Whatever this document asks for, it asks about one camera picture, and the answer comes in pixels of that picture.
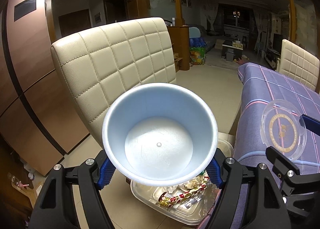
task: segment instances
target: metal screw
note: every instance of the metal screw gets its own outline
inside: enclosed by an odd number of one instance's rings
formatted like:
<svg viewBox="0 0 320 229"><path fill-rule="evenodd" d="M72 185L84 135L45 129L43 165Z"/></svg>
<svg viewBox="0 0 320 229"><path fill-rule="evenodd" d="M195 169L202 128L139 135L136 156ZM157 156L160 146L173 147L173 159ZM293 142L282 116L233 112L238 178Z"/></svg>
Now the metal screw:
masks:
<svg viewBox="0 0 320 229"><path fill-rule="evenodd" d="M233 163L235 162L235 160L234 160L233 158L231 158L231 157L228 157L228 158L226 159L226 162L227 162L228 164L233 164Z"/></svg>
<svg viewBox="0 0 320 229"><path fill-rule="evenodd" d="M59 170L60 168L61 168L60 164L54 165L54 167L53 167L54 170Z"/></svg>
<svg viewBox="0 0 320 229"><path fill-rule="evenodd" d="M85 163L87 164L87 165L92 165L93 163L94 163L94 159L87 159L86 161L85 161Z"/></svg>
<svg viewBox="0 0 320 229"><path fill-rule="evenodd" d="M264 163L260 163L260 164L259 164L259 168L261 168L261 169L267 169L267 165L264 164Z"/></svg>
<svg viewBox="0 0 320 229"><path fill-rule="evenodd" d="M289 170L289 171L287 172L287 176L288 176L288 177L292 177L293 174L294 174L294 172L293 172L292 170Z"/></svg>

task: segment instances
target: quilted leather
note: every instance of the quilted leather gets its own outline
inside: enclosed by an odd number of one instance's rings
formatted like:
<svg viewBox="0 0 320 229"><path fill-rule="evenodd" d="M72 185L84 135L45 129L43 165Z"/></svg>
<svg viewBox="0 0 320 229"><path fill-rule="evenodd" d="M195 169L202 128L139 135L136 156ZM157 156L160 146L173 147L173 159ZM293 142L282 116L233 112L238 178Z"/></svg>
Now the quilted leather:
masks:
<svg viewBox="0 0 320 229"><path fill-rule="evenodd" d="M319 77L319 65L319 59L314 55L288 40L282 40L279 73L314 91Z"/></svg>
<svg viewBox="0 0 320 229"><path fill-rule="evenodd" d="M140 84L176 83L171 40L161 18L87 29L54 42L51 54L79 116L102 147L104 117L121 94Z"/></svg>

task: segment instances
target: tiled floor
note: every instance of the tiled floor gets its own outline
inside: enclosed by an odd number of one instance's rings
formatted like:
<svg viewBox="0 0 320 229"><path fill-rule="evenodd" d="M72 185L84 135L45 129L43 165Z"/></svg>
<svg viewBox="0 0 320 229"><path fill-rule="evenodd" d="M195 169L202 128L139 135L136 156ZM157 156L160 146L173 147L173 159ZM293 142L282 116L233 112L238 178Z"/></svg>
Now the tiled floor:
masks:
<svg viewBox="0 0 320 229"><path fill-rule="evenodd" d="M239 107L242 84L237 73L209 65L193 66L189 71L177 72L177 84L198 94L211 108L220 132L228 133ZM64 167L80 165L95 157L101 150L89 136L62 161ZM101 192L101 197L116 229L186 229L177 222L137 200L131 193L125 177L117 170ZM74 198L82 229L88 228L80 193L74 186Z"/></svg>
<svg viewBox="0 0 320 229"><path fill-rule="evenodd" d="M229 62L225 58L221 57L222 50L212 48L205 54L205 64L206 65L213 65L225 69L230 69L233 71L237 71L239 64L236 62ZM246 55L248 60L244 60L244 62L248 63L255 63L258 65L262 65L266 68L270 68L270 65L267 61L262 58L260 55L257 55L254 51L244 49L242 52L243 55Z"/></svg>

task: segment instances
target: blue tablecloth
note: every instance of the blue tablecloth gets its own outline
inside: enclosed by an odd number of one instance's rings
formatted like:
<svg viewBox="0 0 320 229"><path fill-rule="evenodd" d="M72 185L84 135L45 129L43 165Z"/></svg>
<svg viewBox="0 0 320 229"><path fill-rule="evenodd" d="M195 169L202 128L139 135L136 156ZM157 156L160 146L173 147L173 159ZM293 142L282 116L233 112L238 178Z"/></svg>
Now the blue tablecloth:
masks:
<svg viewBox="0 0 320 229"><path fill-rule="evenodd" d="M266 104L275 99L284 99L294 104L301 114L320 120L320 95L283 74L252 63L241 65L238 76L243 83L243 90L233 157L247 166L266 163L271 170L272 165L265 155L266 145L260 136L261 116ZM302 175L320 172L319 149L320 137L307 131L306 147L299 159L294 161ZM273 175L280 185L280 180ZM239 228L245 196L246 186L243 185L232 228Z"/></svg>

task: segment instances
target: door frame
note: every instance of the door frame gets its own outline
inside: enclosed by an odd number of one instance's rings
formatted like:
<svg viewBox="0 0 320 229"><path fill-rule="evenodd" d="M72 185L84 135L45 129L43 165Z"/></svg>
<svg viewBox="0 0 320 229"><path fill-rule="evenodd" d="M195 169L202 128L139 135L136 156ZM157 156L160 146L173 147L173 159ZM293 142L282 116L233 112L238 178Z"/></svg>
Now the door frame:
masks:
<svg viewBox="0 0 320 229"><path fill-rule="evenodd" d="M104 14L106 17L106 23L107 23L107 18L108 18L108 14L107 14L107 8L106 8L106 2L108 2L109 0L103 0L103 8L104 8ZM127 20L129 20L129 13L128 13L128 6L127 6L127 2L126 0L124 0L124 8L125 8L125 17Z"/></svg>

